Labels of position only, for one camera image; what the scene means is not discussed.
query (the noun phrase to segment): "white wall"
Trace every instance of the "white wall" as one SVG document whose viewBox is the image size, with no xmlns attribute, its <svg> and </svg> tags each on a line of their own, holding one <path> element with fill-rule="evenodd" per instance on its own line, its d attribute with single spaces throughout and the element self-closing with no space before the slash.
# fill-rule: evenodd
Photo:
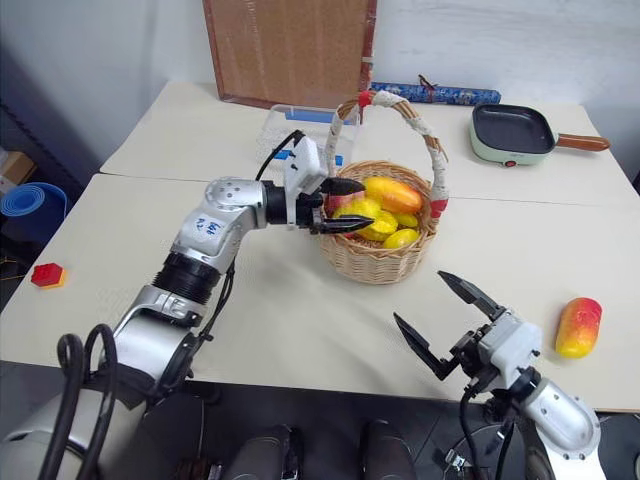
<svg viewBox="0 0 640 480">
<path fill-rule="evenodd" d="M 200 0 L 0 0 L 0 38 L 86 144 L 91 158 L 72 159 L 83 177 L 166 80 L 213 81 Z M 633 178 L 638 51 L 640 0 L 378 0 L 374 78 L 413 83 L 425 73 L 506 97 L 583 103 Z M 48 145 L 63 143 L 37 108 L 23 110 L 39 135 L 53 135 Z"/>
</svg>

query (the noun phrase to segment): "cork board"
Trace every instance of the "cork board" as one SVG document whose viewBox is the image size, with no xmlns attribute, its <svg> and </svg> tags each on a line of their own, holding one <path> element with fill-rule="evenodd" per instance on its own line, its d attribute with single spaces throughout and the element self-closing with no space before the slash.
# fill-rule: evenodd
<svg viewBox="0 0 640 480">
<path fill-rule="evenodd" d="M 370 82 L 376 0 L 203 0 L 221 100 L 335 108 Z"/>
</svg>

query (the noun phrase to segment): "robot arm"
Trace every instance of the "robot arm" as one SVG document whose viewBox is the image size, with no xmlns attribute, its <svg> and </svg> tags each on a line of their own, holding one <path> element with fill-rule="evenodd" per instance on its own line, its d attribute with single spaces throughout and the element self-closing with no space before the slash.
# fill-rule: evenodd
<svg viewBox="0 0 640 480">
<path fill-rule="evenodd" d="M 373 222 L 356 215 L 339 219 L 322 216 L 322 193 L 345 195 L 364 187 L 353 180 L 327 178 L 327 167 L 315 143 L 299 131 L 290 138 L 294 146 L 284 164 L 283 187 L 239 178 L 222 178 L 207 186 L 202 202 L 183 222 L 162 270 L 141 289 L 116 327 L 118 388 L 99 457 L 103 476 L 108 478 L 110 467 L 148 408 L 190 376 L 193 357 L 204 342 L 212 340 L 211 327 L 233 285 L 234 259 L 249 231 L 268 224 L 287 224 L 289 228 L 308 228 L 311 233 L 346 233 Z M 198 331 L 211 292 L 223 275 L 220 300 Z M 99 369 L 79 392 L 57 478 L 76 478 L 80 471 L 96 418 L 104 413 L 100 411 L 102 373 Z M 1 478 L 56 478 L 43 476 L 41 465 L 60 405 L 58 396 L 4 439 L 0 444 Z"/>
<path fill-rule="evenodd" d="M 514 414 L 519 416 L 518 426 L 527 446 L 527 478 L 604 479 L 598 459 L 600 423 L 595 412 L 532 366 L 540 355 L 540 329 L 520 320 L 472 283 L 447 272 L 438 273 L 491 323 L 467 332 L 450 350 L 452 358 L 442 360 L 433 355 L 424 338 L 394 314 L 411 349 L 440 380 L 459 365 L 471 379 L 465 397 L 490 392 L 494 398 L 488 403 L 494 416 L 504 421 L 499 430 L 502 438 L 512 428 Z"/>
</svg>

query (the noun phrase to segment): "white table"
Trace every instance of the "white table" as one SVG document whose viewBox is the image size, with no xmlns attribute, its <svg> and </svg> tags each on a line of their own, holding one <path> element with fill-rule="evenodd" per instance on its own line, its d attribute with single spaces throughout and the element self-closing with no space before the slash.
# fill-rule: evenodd
<svg viewBox="0 0 640 480">
<path fill-rule="evenodd" d="M 23 281 L 2 313 L 0 357 L 57 365 L 61 334 L 115 325 L 161 268 L 205 185 L 96 175 L 36 262 L 64 266 L 66 285 L 40 290 Z M 436 275 L 443 269 L 544 329 L 544 375 L 595 408 L 640 410 L 632 380 L 640 364 L 640 211 L 452 199 L 446 213 L 419 270 L 390 286 L 341 277 L 304 231 L 250 233 L 216 338 L 195 360 L 196 379 L 459 399 L 464 375 L 438 381 L 392 318 L 399 312 L 442 355 L 480 326 L 480 312 Z M 595 298 L 604 314 L 595 350 L 569 361 L 552 343 L 560 311 L 576 296 Z"/>
<path fill-rule="evenodd" d="M 505 103 L 527 104 L 506 99 Z M 414 105 L 445 146 L 451 194 L 484 198 L 640 208 L 611 152 L 555 149 L 541 164 L 505 168 L 478 159 L 469 140 L 470 107 Z M 531 105 L 562 133 L 597 135 L 580 105 Z M 101 172 L 131 177 L 209 181 L 253 176 L 256 140 L 268 110 L 220 102 L 214 85 L 169 83 Z M 398 114 L 368 107 L 354 161 L 391 160 L 432 178 L 422 139 Z"/>
</svg>

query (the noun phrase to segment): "frying pan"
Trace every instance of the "frying pan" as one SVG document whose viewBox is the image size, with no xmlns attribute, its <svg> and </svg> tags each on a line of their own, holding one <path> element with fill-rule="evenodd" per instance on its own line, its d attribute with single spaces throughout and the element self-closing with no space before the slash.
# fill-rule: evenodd
<svg viewBox="0 0 640 480">
<path fill-rule="evenodd" d="M 554 133 L 533 108 L 483 104 L 473 109 L 471 145 L 480 158 L 513 167 L 536 164 L 555 147 L 599 152 L 610 144 L 602 137 Z"/>
</svg>

